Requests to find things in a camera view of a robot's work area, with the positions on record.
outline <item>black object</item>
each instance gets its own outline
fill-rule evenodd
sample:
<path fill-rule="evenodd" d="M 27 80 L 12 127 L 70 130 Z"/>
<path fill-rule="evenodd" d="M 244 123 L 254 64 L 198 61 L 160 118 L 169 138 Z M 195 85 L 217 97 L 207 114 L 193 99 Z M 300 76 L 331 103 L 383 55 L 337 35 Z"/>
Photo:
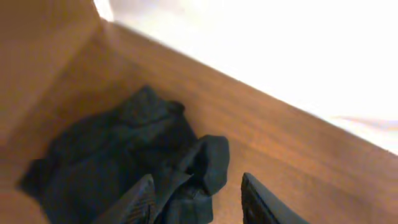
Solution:
<path fill-rule="evenodd" d="M 308 224 L 253 175 L 243 174 L 241 190 L 244 224 Z"/>
<path fill-rule="evenodd" d="M 93 224 L 152 224 L 155 207 L 154 180 L 147 174 Z"/>
<path fill-rule="evenodd" d="M 228 141 L 198 139 L 183 111 L 146 86 L 115 109 L 70 126 L 19 186 L 52 223 L 91 223 L 151 174 L 155 223 L 209 223 L 211 196 L 226 183 Z"/>

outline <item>white wall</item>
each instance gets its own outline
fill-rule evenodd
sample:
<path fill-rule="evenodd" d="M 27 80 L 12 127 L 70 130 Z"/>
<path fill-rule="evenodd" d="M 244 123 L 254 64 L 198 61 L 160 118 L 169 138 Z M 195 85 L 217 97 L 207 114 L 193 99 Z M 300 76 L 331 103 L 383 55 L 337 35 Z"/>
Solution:
<path fill-rule="evenodd" d="M 398 154 L 397 1 L 110 6 L 117 23 Z"/>

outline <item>crumpled cloth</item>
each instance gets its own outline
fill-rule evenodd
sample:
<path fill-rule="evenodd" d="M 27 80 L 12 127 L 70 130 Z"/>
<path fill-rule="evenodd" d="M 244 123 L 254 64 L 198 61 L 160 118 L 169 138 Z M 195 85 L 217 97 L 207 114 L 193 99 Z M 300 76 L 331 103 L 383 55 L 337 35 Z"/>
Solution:
<path fill-rule="evenodd" d="M 145 86 L 55 138 L 19 187 L 52 223 L 90 223 L 151 174 L 155 223 L 209 223 L 211 196 L 227 181 L 228 140 L 198 139 L 183 111 Z"/>

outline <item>wooden surface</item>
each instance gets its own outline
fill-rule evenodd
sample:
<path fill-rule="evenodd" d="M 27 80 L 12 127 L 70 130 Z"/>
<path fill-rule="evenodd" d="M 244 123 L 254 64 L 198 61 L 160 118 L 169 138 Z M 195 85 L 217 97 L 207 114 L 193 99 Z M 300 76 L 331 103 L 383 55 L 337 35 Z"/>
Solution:
<path fill-rule="evenodd" d="M 0 2 L 2 145 L 99 25 L 91 0 Z"/>
<path fill-rule="evenodd" d="M 238 53 L 231 49 L 231 54 Z M 254 174 L 310 223 L 398 220 L 397 156 L 140 35 L 104 24 L 9 142 L 2 170 L 7 171 L 6 200 L 13 203 L 1 202 L 7 223 L 44 221 L 38 206 L 11 190 L 11 183 L 42 155 L 48 141 L 144 84 L 165 99 L 181 101 L 199 136 L 229 139 L 228 183 L 214 197 L 214 223 L 242 223 L 243 172 Z"/>

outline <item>dark cloth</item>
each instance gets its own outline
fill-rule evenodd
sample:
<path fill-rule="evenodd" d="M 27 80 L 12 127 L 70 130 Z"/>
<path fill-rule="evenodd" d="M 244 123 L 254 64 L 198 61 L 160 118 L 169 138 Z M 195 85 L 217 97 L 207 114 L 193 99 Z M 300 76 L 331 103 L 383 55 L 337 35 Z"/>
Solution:
<path fill-rule="evenodd" d="M 155 211 L 155 184 L 146 174 L 91 224 L 152 224 Z"/>
<path fill-rule="evenodd" d="M 54 139 L 20 187 L 52 223 L 90 223 L 151 174 L 156 223 L 209 223 L 211 196 L 226 183 L 228 141 L 198 139 L 183 111 L 146 86 Z"/>

